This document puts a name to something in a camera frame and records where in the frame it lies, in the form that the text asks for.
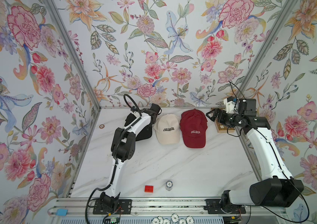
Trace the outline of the cream cap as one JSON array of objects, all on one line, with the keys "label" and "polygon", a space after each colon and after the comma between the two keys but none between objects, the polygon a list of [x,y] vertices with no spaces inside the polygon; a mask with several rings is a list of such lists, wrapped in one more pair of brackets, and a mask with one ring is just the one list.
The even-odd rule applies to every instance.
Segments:
[{"label": "cream cap", "polygon": [[179,118],[175,114],[166,114],[159,117],[153,128],[156,132],[157,140],[161,145],[179,143]]}]

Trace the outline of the black cap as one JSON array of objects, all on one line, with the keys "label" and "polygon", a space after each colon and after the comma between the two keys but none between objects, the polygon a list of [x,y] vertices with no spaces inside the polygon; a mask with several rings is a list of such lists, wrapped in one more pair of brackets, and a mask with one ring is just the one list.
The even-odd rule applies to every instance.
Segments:
[{"label": "black cap", "polygon": [[[129,114],[125,120],[124,126],[128,126],[131,122],[136,119],[136,116]],[[136,135],[136,141],[147,140],[152,137],[152,126],[147,125],[144,127],[139,134]]]}]

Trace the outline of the red cap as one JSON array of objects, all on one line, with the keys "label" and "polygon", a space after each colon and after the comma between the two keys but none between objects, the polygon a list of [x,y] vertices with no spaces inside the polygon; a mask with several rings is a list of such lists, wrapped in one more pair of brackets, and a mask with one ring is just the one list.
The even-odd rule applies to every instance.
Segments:
[{"label": "red cap", "polygon": [[207,119],[197,109],[185,111],[181,115],[180,129],[184,144],[188,148],[199,149],[206,145]]}]

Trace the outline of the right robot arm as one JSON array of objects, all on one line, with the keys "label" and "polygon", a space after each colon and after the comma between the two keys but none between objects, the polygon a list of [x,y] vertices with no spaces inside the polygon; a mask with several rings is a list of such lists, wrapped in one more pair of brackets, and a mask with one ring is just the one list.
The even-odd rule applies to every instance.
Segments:
[{"label": "right robot arm", "polygon": [[229,97],[225,109],[214,108],[206,113],[213,122],[227,128],[240,127],[253,145],[261,168],[261,180],[247,190],[226,190],[222,193],[219,209],[230,214],[244,206],[288,208],[303,196],[304,185],[296,180],[285,166],[274,143],[268,119],[258,117],[255,99]]}]

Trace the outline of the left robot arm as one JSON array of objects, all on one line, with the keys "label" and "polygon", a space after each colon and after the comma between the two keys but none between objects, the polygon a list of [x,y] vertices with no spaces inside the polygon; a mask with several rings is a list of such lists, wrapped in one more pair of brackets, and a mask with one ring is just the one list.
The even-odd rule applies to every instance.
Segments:
[{"label": "left robot arm", "polygon": [[108,213],[115,212],[119,208],[119,181],[125,162],[133,157],[137,141],[152,137],[153,126],[162,112],[161,107],[157,104],[152,104],[150,108],[139,108],[128,94],[124,94],[124,101],[131,113],[125,120],[125,126],[117,128],[114,133],[111,145],[113,163],[109,183],[104,188],[95,188],[87,202],[88,208],[93,207],[91,205],[94,201],[93,195],[97,191],[101,192],[100,197],[96,199],[95,206]]}]

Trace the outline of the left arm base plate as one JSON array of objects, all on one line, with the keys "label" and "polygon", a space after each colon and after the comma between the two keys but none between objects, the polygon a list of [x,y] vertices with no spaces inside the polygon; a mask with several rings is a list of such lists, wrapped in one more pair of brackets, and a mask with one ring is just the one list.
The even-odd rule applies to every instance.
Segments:
[{"label": "left arm base plate", "polygon": [[118,214],[118,215],[129,215],[131,214],[132,200],[131,199],[119,199],[115,202],[104,203],[97,199],[94,204],[93,212],[94,215],[107,215]]}]

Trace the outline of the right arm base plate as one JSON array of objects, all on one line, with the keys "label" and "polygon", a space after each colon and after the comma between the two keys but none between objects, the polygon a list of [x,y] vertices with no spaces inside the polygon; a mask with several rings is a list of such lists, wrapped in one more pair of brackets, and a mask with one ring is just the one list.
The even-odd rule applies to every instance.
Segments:
[{"label": "right arm base plate", "polygon": [[246,209],[242,205],[235,204],[223,204],[221,203],[221,199],[206,199],[206,205],[204,206],[204,210],[206,210],[209,214],[246,214]]}]

